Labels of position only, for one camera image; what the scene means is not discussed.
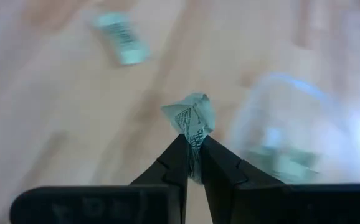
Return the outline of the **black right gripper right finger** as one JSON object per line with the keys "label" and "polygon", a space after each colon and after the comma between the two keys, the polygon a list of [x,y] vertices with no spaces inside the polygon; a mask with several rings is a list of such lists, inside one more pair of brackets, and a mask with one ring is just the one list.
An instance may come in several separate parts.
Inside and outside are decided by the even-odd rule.
{"label": "black right gripper right finger", "polygon": [[213,224],[285,224],[283,182],[206,137],[201,147],[202,180]]}

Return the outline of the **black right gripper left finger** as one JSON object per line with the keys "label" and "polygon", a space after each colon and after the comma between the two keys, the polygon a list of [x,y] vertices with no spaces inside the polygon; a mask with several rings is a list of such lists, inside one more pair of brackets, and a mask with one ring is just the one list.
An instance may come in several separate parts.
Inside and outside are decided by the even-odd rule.
{"label": "black right gripper left finger", "polygon": [[137,224],[185,224],[189,143],[180,134],[134,181],[143,188]]}

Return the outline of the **pale green Stevia sweetener packet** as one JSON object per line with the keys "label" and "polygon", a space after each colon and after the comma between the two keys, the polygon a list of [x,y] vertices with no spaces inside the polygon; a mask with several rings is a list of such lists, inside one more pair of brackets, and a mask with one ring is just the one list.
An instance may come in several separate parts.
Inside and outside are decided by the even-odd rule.
{"label": "pale green Stevia sweetener packet", "polygon": [[247,151],[245,156],[252,165],[287,184],[309,183],[318,174],[312,169],[318,156],[312,152],[259,146]]}
{"label": "pale green Stevia sweetener packet", "polygon": [[144,62],[149,56],[149,48],[140,41],[124,13],[107,12],[93,21],[122,65]]}
{"label": "pale green Stevia sweetener packet", "polygon": [[215,129],[216,121],[210,99],[204,93],[192,93],[181,101],[162,106],[161,111],[189,143],[189,177],[202,184],[200,148],[204,139]]}

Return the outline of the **clear plastic bin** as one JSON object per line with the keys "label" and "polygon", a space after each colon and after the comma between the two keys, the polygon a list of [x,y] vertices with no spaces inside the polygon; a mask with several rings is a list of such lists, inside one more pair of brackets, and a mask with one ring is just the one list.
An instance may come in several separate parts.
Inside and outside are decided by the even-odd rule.
{"label": "clear plastic bin", "polygon": [[315,153],[317,176],[306,184],[360,183],[360,125],[330,94],[283,73],[255,84],[241,103],[229,149],[246,160],[259,146]]}

